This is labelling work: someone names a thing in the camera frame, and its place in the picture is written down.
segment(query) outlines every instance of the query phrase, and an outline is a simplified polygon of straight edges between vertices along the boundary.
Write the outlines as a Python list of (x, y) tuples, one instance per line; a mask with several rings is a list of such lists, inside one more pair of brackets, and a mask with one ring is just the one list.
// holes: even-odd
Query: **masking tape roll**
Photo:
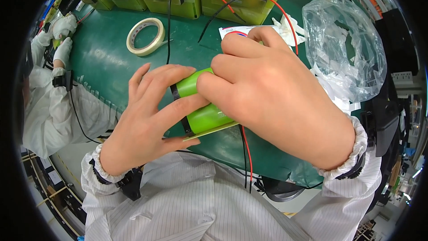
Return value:
[[(136, 35), (147, 26), (152, 26), (152, 25), (158, 27), (158, 34), (155, 36), (155, 38), (149, 45), (141, 49), (136, 49), (134, 46)], [(157, 50), (158, 47), (164, 44), (163, 42), (164, 37), (165, 37), (165, 28), (163, 27), (162, 22), (156, 18), (147, 18), (138, 22), (131, 29), (131, 31), (128, 34), (128, 37), (126, 38), (126, 47), (128, 48), (129, 51), (131, 51), (133, 54), (137, 56), (146, 56), (152, 53), (153, 51)]]

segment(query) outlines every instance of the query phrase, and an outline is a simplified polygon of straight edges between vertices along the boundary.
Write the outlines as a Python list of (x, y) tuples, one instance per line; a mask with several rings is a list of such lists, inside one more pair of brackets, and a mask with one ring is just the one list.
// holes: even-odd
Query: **black wrist strap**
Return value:
[(91, 161), (89, 161), (89, 164), (92, 165), (92, 171), (94, 172), (95, 176), (97, 177), (97, 180), (103, 184), (103, 185), (110, 185), (111, 182), (101, 177), (101, 175), (98, 173), (97, 169), (95, 169), (95, 160), (92, 158)]
[(69, 70), (64, 73), (62, 76), (57, 76), (52, 79), (52, 86), (56, 87), (65, 87), (67, 91), (70, 91), (73, 88), (73, 70)]
[[(92, 158), (89, 161), (89, 164), (92, 165), (92, 171), (94, 172), (95, 176), (97, 177), (97, 180), (103, 184), (103, 185), (110, 185), (112, 184), (110, 181), (107, 181), (95, 169), (95, 160)], [(142, 171), (141, 167), (133, 168), (132, 170), (128, 171), (125, 174), (125, 177), (121, 179), (120, 181), (116, 182), (116, 187), (120, 188), (124, 195), (126, 195), (129, 199), (132, 201), (136, 201), (141, 197), (140, 194), (140, 183), (142, 178)]]
[(43, 31), (47, 33), (47, 31), (49, 31), (49, 27), (51, 27), (51, 23), (45, 23), (45, 25), (43, 26)]
[(352, 167), (352, 169), (350, 169), (350, 171), (336, 177), (336, 179), (343, 180), (345, 178), (354, 179), (354, 178), (358, 177), (358, 175), (360, 175), (361, 170), (364, 167), (365, 163), (366, 163), (366, 152), (362, 153), (361, 156), (358, 157), (358, 159), (356, 160), (355, 166)]

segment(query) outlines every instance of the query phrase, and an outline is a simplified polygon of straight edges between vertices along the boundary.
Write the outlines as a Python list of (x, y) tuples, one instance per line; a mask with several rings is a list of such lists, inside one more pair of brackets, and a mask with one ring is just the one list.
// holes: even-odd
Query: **hand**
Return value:
[(65, 68), (70, 57), (70, 51), (72, 50), (73, 41), (70, 37), (66, 38), (55, 51), (53, 55), (53, 67)]
[(279, 149), (322, 169), (346, 161), (355, 142), (350, 120), (270, 26), (226, 35), (224, 54), (197, 81), (225, 115)]
[(199, 94), (178, 99), (158, 111), (168, 87), (190, 76), (195, 68), (167, 64), (147, 73), (150, 64), (139, 68), (129, 80), (129, 101), (113, 133), (103, 144), (103, 169), (118, 176), (169, 152), (200, 143), (183, 142), (184, 137), (162, 139), (163, 134), (183, 117), (207, 105)]
[(76, 17), (74, 17), (74, 15), (68, 15), (54, 21), (49, 31), (52, 32), (52, 36), (55, 39), (61, 39), (63, 36), (68, 36), (70, 32), (76, 32), (77, 26)]

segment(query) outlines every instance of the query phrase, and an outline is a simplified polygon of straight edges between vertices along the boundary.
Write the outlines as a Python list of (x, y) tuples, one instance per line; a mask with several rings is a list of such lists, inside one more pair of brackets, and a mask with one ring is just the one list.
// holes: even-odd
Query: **power outlet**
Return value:
[(393, 80), (395, 85), (411, 85), (413, 84), (412, 72), (393, 73)]

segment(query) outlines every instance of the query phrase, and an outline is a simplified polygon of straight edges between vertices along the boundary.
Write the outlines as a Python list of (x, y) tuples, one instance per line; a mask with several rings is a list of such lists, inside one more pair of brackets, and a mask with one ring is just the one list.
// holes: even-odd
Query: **clear plastic bag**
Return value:
[(382, 40), (349, 0), (313, 0), (302, 9), (306, 56), (337, 97), (353, 103), (376, 96), (387, 75)]

